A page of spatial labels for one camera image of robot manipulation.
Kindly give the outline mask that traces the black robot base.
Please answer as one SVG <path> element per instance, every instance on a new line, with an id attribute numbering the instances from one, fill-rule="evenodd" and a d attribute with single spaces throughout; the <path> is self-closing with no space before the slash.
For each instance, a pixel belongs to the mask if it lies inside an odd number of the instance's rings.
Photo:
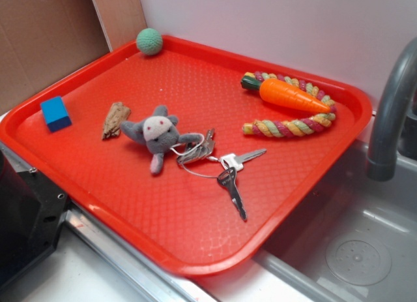
<path id="1" fill-rule="evenodd" d="M 17 172 L 1 154 L 1 290 L 57 248 L 68 194 L 40 171 Z"/>

